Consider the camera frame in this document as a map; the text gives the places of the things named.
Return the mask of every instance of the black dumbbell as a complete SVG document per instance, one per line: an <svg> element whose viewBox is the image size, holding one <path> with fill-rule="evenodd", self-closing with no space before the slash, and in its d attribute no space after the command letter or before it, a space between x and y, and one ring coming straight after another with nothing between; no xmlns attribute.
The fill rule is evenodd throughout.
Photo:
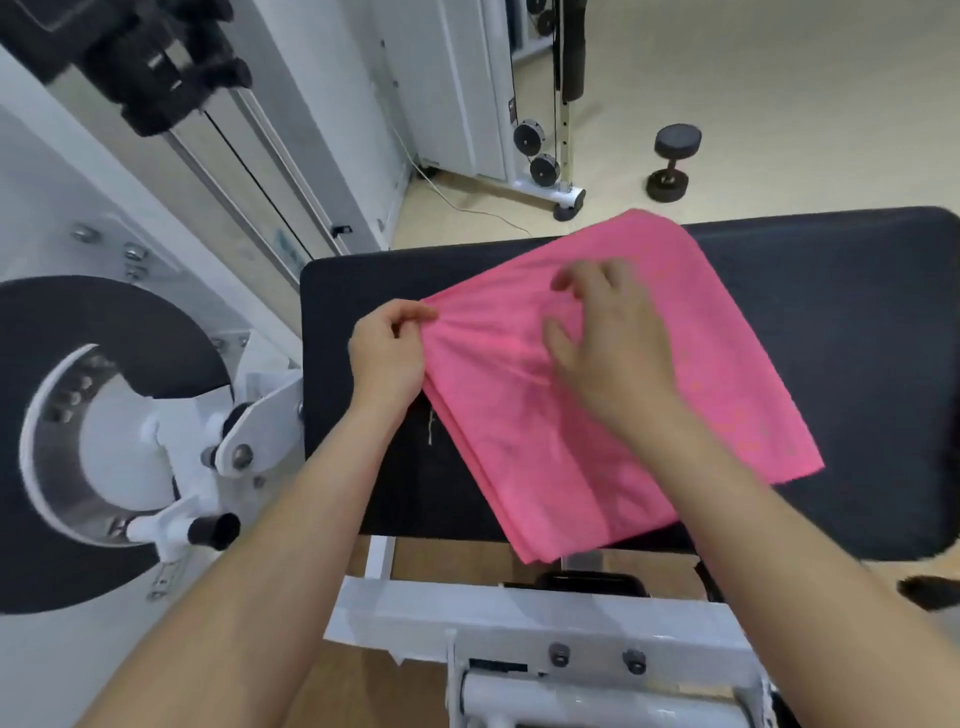
<svg viewBox="0 0 960 728"><path fill-rule="evenodd" d="M657 132L654 151L669 159L666 169L658 169L647 178L647 195L658 203L675 203L686 194L690 178L679 171L680 159L693 157L703 138L700 130L691 124L671 124Z"/></svg>

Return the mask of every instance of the pink cloth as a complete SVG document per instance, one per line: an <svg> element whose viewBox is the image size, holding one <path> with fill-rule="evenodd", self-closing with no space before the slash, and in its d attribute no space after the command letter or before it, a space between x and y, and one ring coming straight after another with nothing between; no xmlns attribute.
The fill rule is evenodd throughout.
<svg viewBox="0 0 960 728"><path fill-rule="evenodd" d="M550 291L577 258L625 257L673 346L684 398L768 483L823 460L736 303L679 225L631 210L426 299L423 390L524 563L604 546L677 513L634 457L555 381L545 315L583 329L569 293Z"/></svg>

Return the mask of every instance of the hand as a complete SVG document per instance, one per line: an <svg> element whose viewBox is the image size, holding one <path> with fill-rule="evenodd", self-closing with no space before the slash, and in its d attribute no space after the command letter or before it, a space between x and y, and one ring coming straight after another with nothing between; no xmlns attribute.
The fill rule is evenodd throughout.
<svg viewBox="0 0 960 728"><path fill-rule="evenodd" d="M420 322L435 318L437 309L426 303L394 299L356 323L348 344L351 407L372 407L399 422L423 386Z"/></svg>
<svg viewBox="0 0 960 728"><path fill-rule="evenodd" d="M614 434L637 415L656 421L679 401L663 320L624 260L577 261L550 287L572 289L584 305L584 336L575 344L560 322L543 322L554 369L584 407Z"/></svg>

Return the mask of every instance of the person's left hand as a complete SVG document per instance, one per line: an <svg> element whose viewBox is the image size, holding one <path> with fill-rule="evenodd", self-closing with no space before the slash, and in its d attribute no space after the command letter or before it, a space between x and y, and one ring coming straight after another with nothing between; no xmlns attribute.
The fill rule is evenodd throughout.
<svg viewBox="0 0 960 728"><path fill-rule="evenodd" d="M394 299L356 323L348 344L351 406L403 416L423 385L420 322L436 318L437 309L426 303Z"/></svg>

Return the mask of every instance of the beige floor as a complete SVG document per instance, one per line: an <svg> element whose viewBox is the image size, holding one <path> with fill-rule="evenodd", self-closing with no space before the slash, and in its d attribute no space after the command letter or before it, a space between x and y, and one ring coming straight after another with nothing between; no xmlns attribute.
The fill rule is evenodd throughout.
<svg viewBox="0 0 960 728"><path fill-rule="evenodd" d="M679 222L875 206L960 208L960 6L945 0L591 0L588 78L573 110L581 214L555 222L530 204L441 174L458 206L496 212L533 235L563 234L634 206ZM521 117L551 118L546 57L516 69ZM656 206L656 131L684 121L704 143L683 163L684 200ZM520 237L450 209L414 182L395 247ZM358 542L353 568L362 568ZM655 596L703 598L693 559L608 551ZM960 577L960 549L924 564L875 566ZM507 546L400 540L394 578L496 584L529 580ZM444 726L444 669L326 644L289 726Z"/></svg>

